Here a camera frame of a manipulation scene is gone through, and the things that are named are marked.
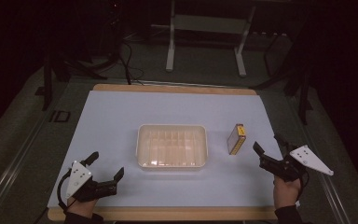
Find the white plastic tray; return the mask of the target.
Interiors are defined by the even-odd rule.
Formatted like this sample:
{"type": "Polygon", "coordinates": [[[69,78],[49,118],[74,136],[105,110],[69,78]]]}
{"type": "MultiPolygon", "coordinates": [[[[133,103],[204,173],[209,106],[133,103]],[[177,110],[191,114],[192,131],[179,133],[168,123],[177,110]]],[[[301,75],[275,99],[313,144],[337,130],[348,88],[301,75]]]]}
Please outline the white plastic tray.
{"type": "Polygon", "coordinates": [[[142,125],[136,157],[146,170],[197,170],[208,159],[206,130],[199,125],[142,125]]]}

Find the black floor socket box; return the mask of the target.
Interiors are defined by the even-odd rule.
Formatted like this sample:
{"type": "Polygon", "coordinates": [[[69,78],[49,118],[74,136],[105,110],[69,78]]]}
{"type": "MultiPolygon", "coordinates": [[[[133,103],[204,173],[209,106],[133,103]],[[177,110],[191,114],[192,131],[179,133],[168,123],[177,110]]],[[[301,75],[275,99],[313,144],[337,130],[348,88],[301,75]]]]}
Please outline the black floor socket box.
{"type": "Polygon", "coordinates": [[[71,118],[70,111],[54,110],[49,118],[49,122],[67,122],[71,118]]]}

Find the black tripod stand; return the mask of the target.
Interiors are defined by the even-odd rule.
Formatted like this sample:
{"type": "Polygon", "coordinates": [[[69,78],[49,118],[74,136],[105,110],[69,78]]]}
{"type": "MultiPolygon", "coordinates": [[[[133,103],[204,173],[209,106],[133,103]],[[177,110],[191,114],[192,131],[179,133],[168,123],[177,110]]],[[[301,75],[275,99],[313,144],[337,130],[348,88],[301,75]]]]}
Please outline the black tripod stand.
{"type": "Polygon", "coordinates": [[[104,79],[104,77],[98,75],[91,68],[80,63],[78,60],[75,60],[68,53],[61,50],[48,49],[44,56],[43,86],[39,87],[35,93],[44,99],[43,111],[46,111],[52,102],[53,74],[55,74],[59,81],[68,82],[71,77],[68,68],[74,68],[88,77],[104,79]]]}

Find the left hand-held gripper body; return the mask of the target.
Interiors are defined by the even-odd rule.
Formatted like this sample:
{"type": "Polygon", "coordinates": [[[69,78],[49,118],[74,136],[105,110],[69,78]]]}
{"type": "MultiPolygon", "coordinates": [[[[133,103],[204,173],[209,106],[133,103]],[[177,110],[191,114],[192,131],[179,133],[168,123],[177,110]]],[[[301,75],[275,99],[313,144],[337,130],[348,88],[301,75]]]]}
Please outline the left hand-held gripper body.
{"type": "Polygon", "coordinates": [[[99,200],[117,194],[118,175],[113,180],[97,182],[85,161],[74,161],[69,175],[65,198],[74,198],[82,203],[99,200]]]}

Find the black metal stand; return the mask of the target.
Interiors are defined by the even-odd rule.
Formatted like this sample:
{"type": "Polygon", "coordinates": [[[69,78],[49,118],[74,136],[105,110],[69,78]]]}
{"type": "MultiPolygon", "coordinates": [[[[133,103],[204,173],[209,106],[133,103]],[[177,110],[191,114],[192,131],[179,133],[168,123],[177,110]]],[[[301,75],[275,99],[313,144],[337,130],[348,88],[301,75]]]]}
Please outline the black metal stand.
{"type": "Polygon", "coordinates": [[[308,91],[310,88],[311,62],[310,49],[311,42],[304,32],[300,32],[292,43],[282,65],[275,71],[274,75],[260,84],[251,86],[252,90],[264,90],[269,86],[287,80],[283,93],[286,96],[298,96],[297,114],[301,122],[307,125],[307,110],[309,107],[308,91]]]}

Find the white metal stand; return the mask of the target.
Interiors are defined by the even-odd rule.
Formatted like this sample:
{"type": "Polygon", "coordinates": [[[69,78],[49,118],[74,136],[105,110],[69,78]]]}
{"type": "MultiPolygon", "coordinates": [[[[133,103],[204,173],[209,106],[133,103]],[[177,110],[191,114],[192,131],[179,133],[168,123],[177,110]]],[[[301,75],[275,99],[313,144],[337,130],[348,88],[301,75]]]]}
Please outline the white metal stand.
{"type": "Polygon", "coordinates": [[[244,65],[242,52],[246,39],[250,34],[250,28],[255,15],[256,6],[251,6],[246,13],[245,19],[217,18],[208,16],[177,14],[175,5],[177,0],[170,1],[170,23],[169,29],[169,45],[166,58],[165,71],[172,72],[174,68],[175,56],[175,31],[196,31],[206,33],[231,34],[240,35],[240,43],[233,49],[236,65],[240,77],[246,77],[247,72],[244,65]]]}

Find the small yellow box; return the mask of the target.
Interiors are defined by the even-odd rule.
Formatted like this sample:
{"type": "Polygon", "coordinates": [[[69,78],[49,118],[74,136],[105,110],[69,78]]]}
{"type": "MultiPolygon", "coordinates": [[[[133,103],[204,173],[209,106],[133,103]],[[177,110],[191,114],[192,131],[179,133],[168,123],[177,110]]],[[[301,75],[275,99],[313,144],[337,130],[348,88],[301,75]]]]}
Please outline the small yellow box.
{"type": "Polygon", "coordinates": [[[227,139],[227,150],[229,155],[237,155],[242,144],[246,140],[246,130],[243,124],[236,124],[227,139]]]}

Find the person's right hand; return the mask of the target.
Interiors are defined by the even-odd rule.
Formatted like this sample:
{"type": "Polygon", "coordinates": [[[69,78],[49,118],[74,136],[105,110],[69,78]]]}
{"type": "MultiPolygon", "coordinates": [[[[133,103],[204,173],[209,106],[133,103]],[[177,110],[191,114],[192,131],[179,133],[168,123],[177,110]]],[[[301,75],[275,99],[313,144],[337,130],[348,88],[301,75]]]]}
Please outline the person's right hand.
{"type": "Polygon", "coordinates": [[[297,197],[301,190],[299,179],[285,182],[278,176],[274,177],[273,200],[274,207],[280,209],[287,206],[293,206],[297,202],[297,197]]]}

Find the person's left hand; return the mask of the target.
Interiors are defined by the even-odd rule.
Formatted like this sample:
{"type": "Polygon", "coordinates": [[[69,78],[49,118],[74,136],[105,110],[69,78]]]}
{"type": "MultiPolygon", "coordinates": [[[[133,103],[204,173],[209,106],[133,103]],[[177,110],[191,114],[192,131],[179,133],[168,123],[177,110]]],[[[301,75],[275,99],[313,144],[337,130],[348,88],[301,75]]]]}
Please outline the person's left hand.
{"type": "Polygon", "coordinates": [[[96,203],[97,200],[82,203],[75,198],[69,198],[67,200],[67,211],[82,217],[92,218],[96,203]]]}

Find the pale blue table sheet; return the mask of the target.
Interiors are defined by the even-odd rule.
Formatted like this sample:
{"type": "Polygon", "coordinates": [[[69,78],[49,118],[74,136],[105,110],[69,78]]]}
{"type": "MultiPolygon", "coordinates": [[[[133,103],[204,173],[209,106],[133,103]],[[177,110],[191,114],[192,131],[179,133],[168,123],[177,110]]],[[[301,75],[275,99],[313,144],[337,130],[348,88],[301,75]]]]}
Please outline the pale blue table sheet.
{"type": "Polygon", "coordinates": [[[262,100],[257,96],[91,91],[81,113],[63,167],[98,151],[89,168],[106,181],[124,168],[117,195],[100,206],[271,206],[273,177],[259,167],[257,142],[267,155],[281,152],[262,100]],[[246,140],[229,155],[227,139],[243,124],[246,140]],[[201,125],[207,133],[208,159],[197,170],[151,171],[136,158],[137,132],[144,124],[201,125]]]}

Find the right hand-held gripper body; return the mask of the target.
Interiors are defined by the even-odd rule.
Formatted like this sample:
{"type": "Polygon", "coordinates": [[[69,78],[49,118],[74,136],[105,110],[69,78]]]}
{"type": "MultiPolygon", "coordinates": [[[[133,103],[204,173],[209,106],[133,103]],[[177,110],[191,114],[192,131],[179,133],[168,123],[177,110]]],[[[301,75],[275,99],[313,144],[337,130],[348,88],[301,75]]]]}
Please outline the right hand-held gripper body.
{"type": "Polygon", "coordinates": [[[282,160],[278,161],[265,154],[259,148],[259,167],[278,176],[285,182],[300,179],[310,168],[325,175],[332,176],[331,170],[307,145],[290,151],[282,160]]]}

